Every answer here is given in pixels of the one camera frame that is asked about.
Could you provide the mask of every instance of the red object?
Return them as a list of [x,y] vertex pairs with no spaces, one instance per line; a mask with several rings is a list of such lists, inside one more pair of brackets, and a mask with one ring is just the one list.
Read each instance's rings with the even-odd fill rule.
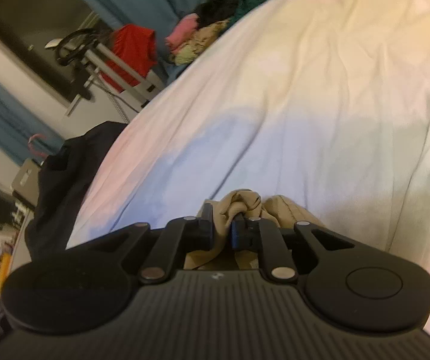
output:
[[[112,49],[113,54],[122,59],[142,77],[147,77],[152,66],[156,64],[155,31],[135,24],[127,24],[115,31],[113,37],[115,38]],[[131,86],[140,83],[115,62],[107,61],[106,64]],[[123,92],[123,88],[105,73],[102,73],[101,76],[118,92]]]

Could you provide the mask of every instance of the tie-dye bedding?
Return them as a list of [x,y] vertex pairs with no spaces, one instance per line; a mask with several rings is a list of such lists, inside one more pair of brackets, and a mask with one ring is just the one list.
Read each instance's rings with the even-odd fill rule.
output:
[[237,188],[430,272],[430,0],[251,12],[125,129],[68,246]]

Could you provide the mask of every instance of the black cable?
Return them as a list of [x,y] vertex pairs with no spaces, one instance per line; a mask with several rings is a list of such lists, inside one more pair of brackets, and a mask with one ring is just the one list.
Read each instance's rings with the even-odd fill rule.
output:
[[137,114],[139,114],[139,111],[137,111],[135,108],[133,108],[130,104],[128,104],[122,97],[116,95],[115,93],[109,91],[108,89],[104,88],[103,86],[101,86],[100,84],[97,84],[96,82],[92,81],[92,85],[95,85],[96,87],[100,88],[101,90],[103,90],[104,92],[108,93],[109,95],[115,96],[118,100],[120,100],[121,102],[123,102],[123,104],[125,104],[128,108],[130,108],[131,110],[135,111]]

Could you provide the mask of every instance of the yellow object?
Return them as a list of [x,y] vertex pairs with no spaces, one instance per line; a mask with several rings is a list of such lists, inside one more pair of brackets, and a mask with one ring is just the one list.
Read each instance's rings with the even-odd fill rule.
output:
[[0,293],[2,291],[3,283],[8,276],[8,269],[10,267],[11,254],[2,254],[2,263],[0,265]]

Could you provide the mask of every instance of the khaki garment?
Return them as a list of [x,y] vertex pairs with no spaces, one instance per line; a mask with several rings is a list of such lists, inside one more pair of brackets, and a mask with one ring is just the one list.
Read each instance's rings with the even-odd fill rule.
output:
[[[224,249],[229,233],[229,226],[235,215],[242,212],[246,218],[258,217],[273,221],[278,227],[293,227],[297,221],[309,221],[319,226],[323,224],[303,207],[289,198],[276,195],[262,202],[260,195],[251,190],[230,192],[221,201],[206,200],[213,205],[213,222],[216,228],[214,247],[210,251],[197,250],[187,254],[184,269],[217,269],[226,263],[216,261],[216,257]],[[258,268],[257,254],[250,251],[235,253],[238,268]]]

